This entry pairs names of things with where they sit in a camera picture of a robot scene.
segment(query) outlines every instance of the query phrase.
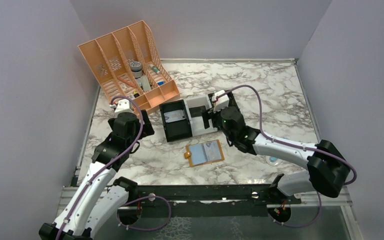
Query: clipboard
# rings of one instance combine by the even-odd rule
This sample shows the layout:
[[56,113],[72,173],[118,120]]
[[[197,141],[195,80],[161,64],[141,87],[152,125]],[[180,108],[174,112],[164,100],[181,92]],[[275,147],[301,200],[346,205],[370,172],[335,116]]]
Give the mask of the clipboard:
[[216,163],[225,159],[222,146],[218,139],[187,145],[186,152],[183,156],[185,159],[188,159],[190,167]]

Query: wall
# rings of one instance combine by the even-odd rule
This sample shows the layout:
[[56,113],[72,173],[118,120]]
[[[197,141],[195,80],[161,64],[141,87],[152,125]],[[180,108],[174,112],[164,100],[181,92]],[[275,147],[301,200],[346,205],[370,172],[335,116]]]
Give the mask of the wall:
[[68,1],[0,1],[0,239],[55,219],[97,91],[88,39]]
[[333,0],[298,67],[322,137],[358,171],[363,237],[384,239],[384,1]]
[[71,0],[91,38],[140,20],[161,58],[299,58],[331,0]]

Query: orange plastic rack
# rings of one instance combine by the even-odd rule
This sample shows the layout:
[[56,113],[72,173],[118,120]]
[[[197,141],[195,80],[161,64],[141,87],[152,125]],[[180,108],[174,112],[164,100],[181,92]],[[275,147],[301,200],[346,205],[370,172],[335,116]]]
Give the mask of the orange plastic rack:
[[[134,101],[150,114],[158,110],[160,104],[180,97],[175,81],[161,64],[153,34],[144,21],[83,43],[78,48],[109,101],[114,96],[131,97],[136,92],[139,96]],[[129,66],[131,60],[142,64],[152,90],[144,92],[140,88]],[[155,73],[149,64],[156,66],[160,73]]]

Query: orange clipboard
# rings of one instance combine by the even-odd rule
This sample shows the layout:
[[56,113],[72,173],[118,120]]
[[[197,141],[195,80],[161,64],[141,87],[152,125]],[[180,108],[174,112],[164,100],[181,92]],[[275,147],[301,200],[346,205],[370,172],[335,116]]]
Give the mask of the orange clipboard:
[[[197,146],[197,145],[204,146],[205,144],[212,143],[212,142],[216,142],[217,143],[218,150],[220,151],[221,158],[220,159],[214,159],[214,160],[207,160],[207,161],[202,162],[202,163],[194,164],[193,161],[192,161],[192,155],[194,154],[194,152],[190,149],[190,147]],[[222,145],[220,144],[220,141],[218,139],[217,140],[206,141],[206,142],[202,142],[202,143],[197,143],[197,144],[193,144],[193,145],[187,145],[186,146],[186,152],[183,154],[183,156],[184,156],[185,159],[188,159],[190,167],[196,167],[196,166],[201,166],[201,165],[205,165],[205,164],[212,164],[212,163],[223,161],[225,159],[225,156],[223,155],[223,151],[222,151]]]

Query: white marble surface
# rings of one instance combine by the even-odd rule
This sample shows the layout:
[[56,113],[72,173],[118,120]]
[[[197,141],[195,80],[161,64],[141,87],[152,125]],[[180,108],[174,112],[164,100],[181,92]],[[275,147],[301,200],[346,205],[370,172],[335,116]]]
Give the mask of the white marble surface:
[[[270,134],[300,142],[317,142],[311,117],[292,63],[165,63],[182,98],[228,90],[238,84],[256,88],[263,101],[263,129]],[[258,128],[258,102],[250,89],[233,92],[247,125]],[[111,132],[107,120],[114,117],[101,91],[82,161],[79,183],[86,175],[95,147]],[[140,142],[115,178],[124,176],[141,185],[264,184],[279,173],[303,169],[283,161],[270,166],[262,156],[229,147],[222,132],[167,143],[159,112],[149,116],[155,135]],[[186,145],[219,139],[224,161],[189,167]]]

